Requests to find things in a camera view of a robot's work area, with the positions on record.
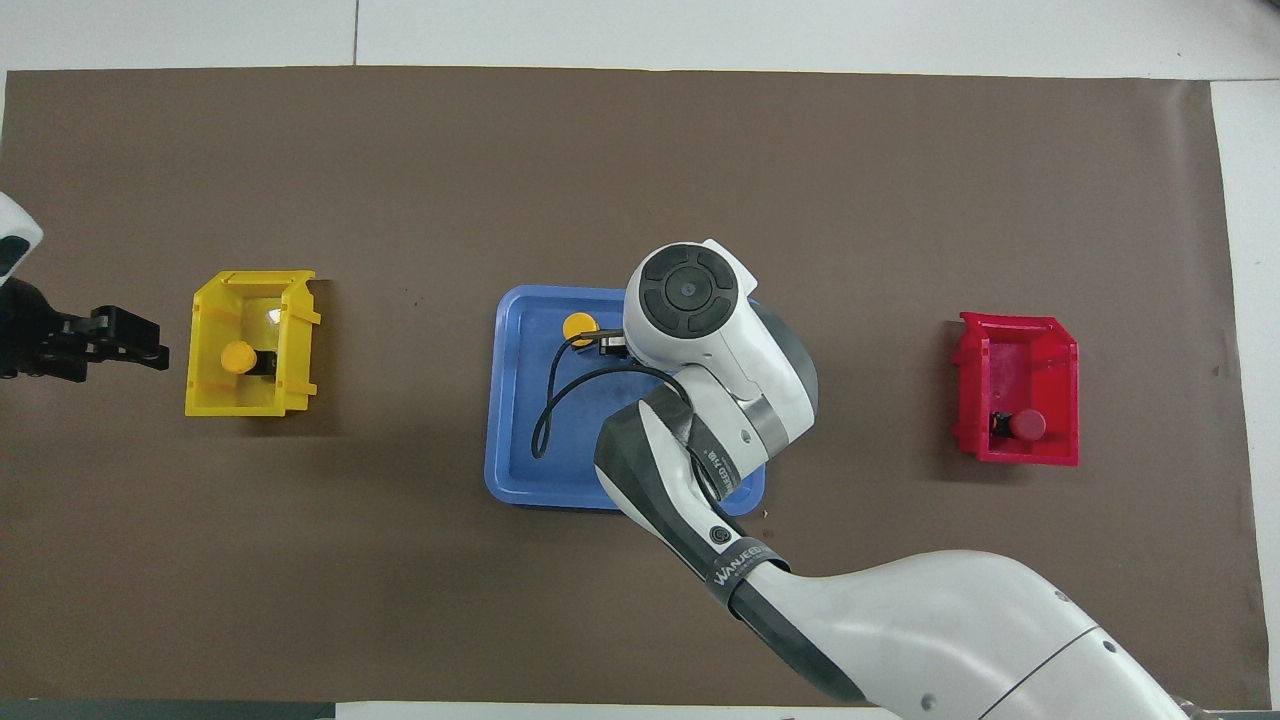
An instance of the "plastic tray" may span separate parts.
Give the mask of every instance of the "plastic tray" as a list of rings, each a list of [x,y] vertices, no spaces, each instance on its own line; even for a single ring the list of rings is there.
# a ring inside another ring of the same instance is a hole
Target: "plastic tray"
[[[595,378],[571,392],[552,416],[547,455],[534,460],[529,438],[547,402],[547,373],[564,341],[561,324],[572,313],[590,313],[604,328],[622,327],[622,290],[524,284],[498,304],[489,386],[489,432],[484,475],[489,492],[513,505],[617,510],[595,477],[595,438],[604,420],[635,402],[660,380],[639,373]],[[602,357],[596,348],[568,351],[561,360],[556,387],[607,364],[630,360]],[[764,496],[764,468],[721,502],[731,515],[744,515]]]

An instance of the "brown mat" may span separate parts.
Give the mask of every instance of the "brown mat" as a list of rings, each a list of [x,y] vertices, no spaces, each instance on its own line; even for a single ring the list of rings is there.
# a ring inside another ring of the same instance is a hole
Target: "brown mat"
[[[22,277],[174,368],[0,384],[4,696],[826,703],[630,521],[481,479],[502,293],[713,236],[817,360],[745,523],[797,571],[1007,553],[1171,692],[1268,703],[1206,83],[38,72],[6,113]],[[325,278],[320,395],[186,419],[191,295],[255,268]],[[955,450],[961,310],[1075,334],[1080,468]]]

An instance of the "table surface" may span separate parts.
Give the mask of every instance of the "table surface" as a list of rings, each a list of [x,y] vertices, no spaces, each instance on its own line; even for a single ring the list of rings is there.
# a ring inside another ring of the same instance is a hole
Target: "table surface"
[[[232,12],[227,3],[10,3],[0,8],[0,24],[13,28],[0,47],[0,70],[360,61],[1221,81],[1213,83],[1213,108],[1253,505],[1263,587],[1271,589],[1266,603],[1270,615],[1277,614],[1280,373],[1270,357],[1280,350],[1271,320],[1280,297],[1280,256],[1271,241],[1280,232],[1280,214],[1267,188],[1280,182],[1280,152],[1270,129],[1280,123],[1280,82],[1274,81],[1280,77],[1280,20],[1266,3],[1085,3],[1070,9],[993,3],[968,12],[940,12],[928,3],[813,3],[804,12],[707,4],[694,12],[673,4],[627,10],[558,1],[543,4],[536,17],[521,14],[518,4],[494,3],[234,5]],[[1240,78],[1252,82],[1234,82]],[[1271,648],[1276,657],[1280,642],[1272,639]]]

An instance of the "small black object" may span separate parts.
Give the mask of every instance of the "small black object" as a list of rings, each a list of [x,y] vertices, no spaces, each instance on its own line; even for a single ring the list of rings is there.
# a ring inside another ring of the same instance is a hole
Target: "small black object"
[[[627,338],[620,336],[614,337],[602,337],[598,342],[600,346],[600,355],[608,355],[612,357],[626,357],[627,356]]]
[[[736,305],[733,268],[700,245],[664,247],[640,272],[640,307],[672,337],[705,337],[728,320]]]
[[[255,350],[257,361],[244,372],[246,375],[275,375],[276,355],[274,350]]]
[[[1014,437],[1014,428],[1010,423],[1014,420],[1012,413],[992,413],[991,414],[991,434],[996,437]]]
[[[0,286],[0,378],[51,375],[82,383],[90,363],[118,360],[156,370],[169,368],[160,325],[115,305],[90,316],[50,307],[31,283],[10,278]]]

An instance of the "yellow cap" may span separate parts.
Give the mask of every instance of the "yellow cap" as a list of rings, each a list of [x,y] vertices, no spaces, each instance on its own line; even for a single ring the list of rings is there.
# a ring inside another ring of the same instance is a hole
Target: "yellow cap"
[[[257,352],[243,340],[228,342],[223,348],[223,369],[228,373],[243,375],[252,370],[253,365],[257,365]]]
[[[588,315],[586,313],[573,313],[568,318],[564,318],[564,325],[561,327],[561,332],[564,333],[564,340],[568,340],[579,333],[594,333],[600,329],[600,323],[595,322],[595,318]],[[591,345],[589,340],[580,340],[573,343],[573,347],[586,347]]]

